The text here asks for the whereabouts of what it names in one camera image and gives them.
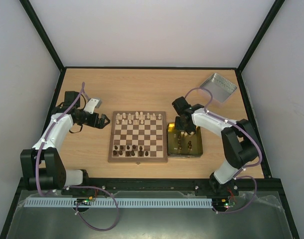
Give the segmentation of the gold tin box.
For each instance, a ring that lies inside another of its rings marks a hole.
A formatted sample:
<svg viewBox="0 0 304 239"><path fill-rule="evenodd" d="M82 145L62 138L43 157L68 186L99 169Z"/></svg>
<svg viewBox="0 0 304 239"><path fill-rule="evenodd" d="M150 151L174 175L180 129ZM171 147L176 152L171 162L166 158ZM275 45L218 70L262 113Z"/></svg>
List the gold tin box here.
<svg viewBox="0 0 304 239"><path fill-rule="evenodd" d="M175 129L173 122L167 125L167 155L173 158L200 158L203 155L201 130L195 134Z"/></svg>

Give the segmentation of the wooden chess board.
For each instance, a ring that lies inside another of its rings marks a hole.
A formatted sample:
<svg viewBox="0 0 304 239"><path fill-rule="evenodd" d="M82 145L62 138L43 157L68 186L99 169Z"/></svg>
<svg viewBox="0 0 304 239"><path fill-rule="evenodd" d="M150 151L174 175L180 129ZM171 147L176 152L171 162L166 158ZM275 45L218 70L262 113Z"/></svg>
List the wooden chess board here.
<svg viewBox="0 0 304 239"><path fill-rule="evenodd" d="M142 111L144 114L144 124L136 125L135 121L135 111L114 111L113 118L111 122L111 137L110 137L110 147L108 154L109 163L166 163L167 162L167 123L166 123L166 112L164 111ZM132 124L128 124L128 119L126 124L122 124L122 120L119 124L116 124L116 115L126 113L133 116ZM147 113L150 114L151 119L147 119ZM152 120L152 115L156 115L156 120ZM162 120L158 120L158 115L162 115ZM114 146L124 146L123 155L113 156ZM130 146L130 151L132 150L132 145L136 145L137 155L135 157L126 157L126 146ZM142 157L138 156L139 147L143 147L144 155ZM145 157L145 152L150 153L149 157Z"/></svg>

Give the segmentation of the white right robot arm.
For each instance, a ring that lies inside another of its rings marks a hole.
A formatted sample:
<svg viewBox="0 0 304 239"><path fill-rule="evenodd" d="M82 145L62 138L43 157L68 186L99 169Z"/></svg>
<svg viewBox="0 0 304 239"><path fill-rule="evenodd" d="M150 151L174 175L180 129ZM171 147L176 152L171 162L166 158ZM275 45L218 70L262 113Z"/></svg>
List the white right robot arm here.
<svg viewBox="0 0 304 239"><path fill-rule="evenodd" d="M231 182L249 167L261 164L263 154L251 123L224 118L200 104L190 105L185 97L172 102L178 116L175 129L187 134L196 133L196 128L204 128L221 137L225 159L209 178L210 190L221 195L232 188Z"/></svg>

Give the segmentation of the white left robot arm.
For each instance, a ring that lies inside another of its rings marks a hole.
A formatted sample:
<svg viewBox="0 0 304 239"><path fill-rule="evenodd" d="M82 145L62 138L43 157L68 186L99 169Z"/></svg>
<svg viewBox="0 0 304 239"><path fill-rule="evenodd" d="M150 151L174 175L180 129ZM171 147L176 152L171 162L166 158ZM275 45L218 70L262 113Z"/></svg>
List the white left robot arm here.
<svg viewBox="0 0 304 239"><path fill-rule="evenodd" d="M67 170L59 151L73 125L103 129L110 123L105 114L98 114L102 101L85 93L67 91L64 100L52 110L49 125L31 149L20 154L23 182L26 190L58 190L79 186L87 177L86 170Z"/></svg>

